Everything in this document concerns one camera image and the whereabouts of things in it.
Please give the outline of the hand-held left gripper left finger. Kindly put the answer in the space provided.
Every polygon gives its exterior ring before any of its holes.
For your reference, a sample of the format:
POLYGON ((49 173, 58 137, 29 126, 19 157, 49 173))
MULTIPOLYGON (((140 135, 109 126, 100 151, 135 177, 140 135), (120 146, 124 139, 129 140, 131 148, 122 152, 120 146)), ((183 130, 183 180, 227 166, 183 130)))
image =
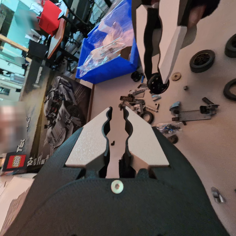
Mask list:
POLYGON ((66 167, 93 170, 99 177, 107 176, 110 161, 107 134, 110 131, 112 111, 113 108, 108 107, 84 125, 65 162, 66 167))

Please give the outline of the black monitor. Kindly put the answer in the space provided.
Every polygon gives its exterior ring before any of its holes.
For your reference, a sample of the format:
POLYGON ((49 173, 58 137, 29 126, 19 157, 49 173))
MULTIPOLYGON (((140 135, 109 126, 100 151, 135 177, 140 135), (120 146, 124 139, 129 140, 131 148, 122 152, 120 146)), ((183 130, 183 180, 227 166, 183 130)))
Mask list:
POLYGON ((27 52, 28 57, 30 58, 37 57, 39 59, 45 59, 47 58, 48 51, 49 51, 49 46, 37 43, 33 40, 29 41, 29 48, 27 52))

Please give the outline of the clear plastic bag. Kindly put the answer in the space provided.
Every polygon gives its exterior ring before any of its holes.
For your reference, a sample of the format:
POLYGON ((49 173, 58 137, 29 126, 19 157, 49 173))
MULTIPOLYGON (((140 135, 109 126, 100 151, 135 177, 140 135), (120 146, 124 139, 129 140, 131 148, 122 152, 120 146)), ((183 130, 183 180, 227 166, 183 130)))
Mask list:
POLYGON ((121 57, 122 50, 131 49, 133 40, 131 8, 123 1, 83 39, 76 77, 85 80, 93 69, 105 68, 105 64, 121 57))

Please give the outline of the pile of lego parts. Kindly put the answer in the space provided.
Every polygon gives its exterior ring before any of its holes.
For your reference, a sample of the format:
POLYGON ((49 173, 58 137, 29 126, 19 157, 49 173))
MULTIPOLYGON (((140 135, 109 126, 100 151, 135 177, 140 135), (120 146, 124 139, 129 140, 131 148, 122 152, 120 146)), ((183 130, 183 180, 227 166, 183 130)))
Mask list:
POLYGON ((158 103, 160 99, 161 96, 152 93, 146 84, 139 84, 136 89, 130 90, 128 95, 120 96, 118 108, 122 110, 124 107, 129 107, 132 111, 136 111, 138 115, 144 114, 144 111, 157 113, 160 107, 158 103), (153 102, 151 105, 145 101, 146 92, 151 96, 153 102))

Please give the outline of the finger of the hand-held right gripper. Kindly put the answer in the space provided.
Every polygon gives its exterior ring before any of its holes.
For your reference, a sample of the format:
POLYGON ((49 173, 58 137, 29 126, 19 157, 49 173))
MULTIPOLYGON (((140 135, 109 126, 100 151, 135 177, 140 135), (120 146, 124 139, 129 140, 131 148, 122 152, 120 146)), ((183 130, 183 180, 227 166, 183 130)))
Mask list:
POLYGON ((160 47, 159 73, 164 84, 167 83, 187 33, 186 26, 177 26, 169 43, 160 47))
POLYGON ((151 5, 141 4, 136 9, 136 45, 141 66, 146 78, 152 76, 152 57, 160 53, 161 21, 159 10, 151 5))

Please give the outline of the lego car set box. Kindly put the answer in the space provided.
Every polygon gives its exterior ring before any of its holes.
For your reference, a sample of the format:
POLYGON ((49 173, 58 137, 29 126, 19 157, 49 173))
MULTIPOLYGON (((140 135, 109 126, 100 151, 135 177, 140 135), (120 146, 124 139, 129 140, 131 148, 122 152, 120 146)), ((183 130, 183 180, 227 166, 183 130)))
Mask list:
POLYGON ((33 60, 19 98, 27 137, 6 154, 2 171, 37 172, 86 124, 90 96, 90 88, 33 60))

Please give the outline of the grey lego chassis assembly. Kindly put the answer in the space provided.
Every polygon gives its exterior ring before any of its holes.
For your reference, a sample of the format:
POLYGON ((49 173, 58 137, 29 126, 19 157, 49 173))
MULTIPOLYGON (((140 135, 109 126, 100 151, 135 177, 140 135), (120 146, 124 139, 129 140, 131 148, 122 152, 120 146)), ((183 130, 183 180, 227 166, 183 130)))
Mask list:
POLYGON ((172 121, 185 124, 189 121, 211 120, 212 117, 217 114, 220 105, 213 103, 207 97, 203 97, 202 101, 205 105, 201 105, 197 110, 188 111, 182 110, 180 101, 173 103, 169 108, 169 111, 173 116, 172 121))

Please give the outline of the black office chair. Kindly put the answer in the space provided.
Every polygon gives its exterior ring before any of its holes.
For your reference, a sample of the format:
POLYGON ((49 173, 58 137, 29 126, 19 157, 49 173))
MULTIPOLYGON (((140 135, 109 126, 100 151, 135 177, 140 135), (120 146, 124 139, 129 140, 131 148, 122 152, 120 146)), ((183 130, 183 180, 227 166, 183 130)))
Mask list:
POLYGON ((67 7, 68 14, 61 14, 58 19, 64 19, 64 36, 69 37, 76 32, 80 32, 85 38, 87 34, 95 27, 95 23, 90 21, 93 8, 96 5, 100 7, 95 0, 63 0, 67 7))

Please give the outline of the clear bag of small parts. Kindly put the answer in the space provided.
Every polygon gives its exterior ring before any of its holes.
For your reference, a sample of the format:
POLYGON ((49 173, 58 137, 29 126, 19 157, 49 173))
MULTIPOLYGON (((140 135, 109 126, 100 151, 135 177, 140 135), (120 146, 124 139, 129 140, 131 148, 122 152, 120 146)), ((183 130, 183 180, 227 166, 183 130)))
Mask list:
POLYGON ((176 135, 179 132, 182 132, 182 123, 181 122, 172 122, 172 123, 159 123, 156 125, 156 128, 166 137, 176 135))

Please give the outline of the person's right hand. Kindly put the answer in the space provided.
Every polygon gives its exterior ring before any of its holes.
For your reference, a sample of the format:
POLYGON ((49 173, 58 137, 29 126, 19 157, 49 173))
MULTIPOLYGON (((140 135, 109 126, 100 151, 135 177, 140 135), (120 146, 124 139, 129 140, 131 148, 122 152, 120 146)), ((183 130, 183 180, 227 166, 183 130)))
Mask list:
POLYGON ((201 20, 204 11, 206 9, 206 5, 199 5, 190 10, 187 28, 192 28, 197 25, 197 23, 201 20))

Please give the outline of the blue plastic bin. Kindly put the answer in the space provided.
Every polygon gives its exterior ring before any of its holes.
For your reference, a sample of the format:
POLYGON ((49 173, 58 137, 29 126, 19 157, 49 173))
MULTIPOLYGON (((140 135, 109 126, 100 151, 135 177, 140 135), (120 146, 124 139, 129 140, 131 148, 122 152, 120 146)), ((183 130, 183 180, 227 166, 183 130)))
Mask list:
MULTIPOLYGON (((131 0, 115 0, 108 12, 113 10, 123 1, 128 2, 131 8, 131 0)), ((138 67, 138 60, 139 54, 134 38, 131 49, 122 50, 121 57, 113 59, 111 62, 105 64, 105 68, 102 67, 103 69, 93 69, 92 72, 89 72, 89 75, 85 76, 85 80, 82 78, 80 79, 88 81, 92 84, 98 84, 109 79, 120 77, 136 71, 138 67)))

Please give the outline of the lego wheel with tire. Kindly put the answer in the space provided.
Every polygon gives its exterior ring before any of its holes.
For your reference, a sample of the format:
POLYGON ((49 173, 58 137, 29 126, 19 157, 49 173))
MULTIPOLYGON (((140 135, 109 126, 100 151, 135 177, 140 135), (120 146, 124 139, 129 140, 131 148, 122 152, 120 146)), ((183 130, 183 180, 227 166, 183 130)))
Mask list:
POLYGON ((190 59, 190 70, 194 73, 207 71, 214 64, 215 52, 212 50, 202 50, 197 52, 190 59))

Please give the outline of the silver lego panel piece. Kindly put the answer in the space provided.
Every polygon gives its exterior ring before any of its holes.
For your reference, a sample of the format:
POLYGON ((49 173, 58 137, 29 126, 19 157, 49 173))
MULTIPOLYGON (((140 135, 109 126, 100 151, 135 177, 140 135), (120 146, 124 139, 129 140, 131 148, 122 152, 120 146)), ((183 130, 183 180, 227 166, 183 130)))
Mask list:
POLYGON ((212 196, 217 203, 225 203, 225 198, 219 192, 219 190, 215 187, 211 187, 212 196))

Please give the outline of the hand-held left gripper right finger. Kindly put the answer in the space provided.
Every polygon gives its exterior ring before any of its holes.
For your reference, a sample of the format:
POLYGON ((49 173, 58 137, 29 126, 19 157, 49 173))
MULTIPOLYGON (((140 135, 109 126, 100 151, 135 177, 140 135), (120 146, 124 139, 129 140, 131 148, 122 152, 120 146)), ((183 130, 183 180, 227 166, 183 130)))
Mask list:
POLYGON ((168 167, 169 161, 154 133, 152 126, 130 108, 123 108, 125 141, 123 177, 135 177, 141 169, 168 167))

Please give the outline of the black lego tire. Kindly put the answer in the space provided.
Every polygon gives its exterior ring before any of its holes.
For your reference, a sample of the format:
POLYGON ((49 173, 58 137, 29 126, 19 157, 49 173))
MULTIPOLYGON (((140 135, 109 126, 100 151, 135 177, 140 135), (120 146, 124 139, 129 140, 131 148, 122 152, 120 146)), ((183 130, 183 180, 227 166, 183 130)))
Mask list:
POLYGON ((227 57, 236 58, 236 34, 227 41, 224 53, 227 57))

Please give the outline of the wooden railing beam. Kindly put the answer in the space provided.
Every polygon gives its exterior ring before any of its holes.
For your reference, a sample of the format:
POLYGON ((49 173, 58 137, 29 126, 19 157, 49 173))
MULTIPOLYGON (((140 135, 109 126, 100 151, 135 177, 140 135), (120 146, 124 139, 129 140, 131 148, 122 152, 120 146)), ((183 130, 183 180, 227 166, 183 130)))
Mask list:
POLYGON ((2 42, 5 42, 5 43, 8 43, 9 45, 11 45, 12 47, 14 48, 17 48, 19 50, 22 50, 24 52, 28 52, 29 49, 27 49, 26 47, 24 46, 21 46, 20 44, 8 39, 7 37, 5 37, 4 35, 0 34, 0 41, 2 42))

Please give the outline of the wooden edged desk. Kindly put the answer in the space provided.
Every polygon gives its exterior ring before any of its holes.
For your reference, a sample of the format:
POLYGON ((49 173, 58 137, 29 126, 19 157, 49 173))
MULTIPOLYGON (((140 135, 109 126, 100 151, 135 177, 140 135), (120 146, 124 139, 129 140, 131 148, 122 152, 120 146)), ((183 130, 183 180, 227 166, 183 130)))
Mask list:
POLYGON ((66 27, 66 21, 64 19, 60 19, 58 30, 56 34, 51 38, 47 59, 50 59, 52 57, 52 55, 55 53, 56 49, 62 42, 65 32, 65 27, 66 27))

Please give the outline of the white printed cardboard box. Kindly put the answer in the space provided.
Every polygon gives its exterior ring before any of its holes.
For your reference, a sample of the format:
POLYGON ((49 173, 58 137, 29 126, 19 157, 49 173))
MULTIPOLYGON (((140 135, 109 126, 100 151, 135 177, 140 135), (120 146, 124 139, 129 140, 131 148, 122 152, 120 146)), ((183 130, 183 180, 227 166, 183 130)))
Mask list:
POLYGON ((3 236, 19 213, 36 173, 0 177, 0 235, 3 236))

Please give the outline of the red chair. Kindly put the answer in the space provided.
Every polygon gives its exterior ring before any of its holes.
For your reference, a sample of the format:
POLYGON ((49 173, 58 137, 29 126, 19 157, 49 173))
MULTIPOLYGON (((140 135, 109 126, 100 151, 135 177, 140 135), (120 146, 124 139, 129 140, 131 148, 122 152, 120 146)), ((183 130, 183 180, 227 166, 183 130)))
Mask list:
POLYGON ((41 6, 43 11, 40 16, 37 16, 39 20, 39 27, 48 35, 52 37, 56 34, 60 20, 58 20, 61 9, 50 0, 42 0, 41 6))

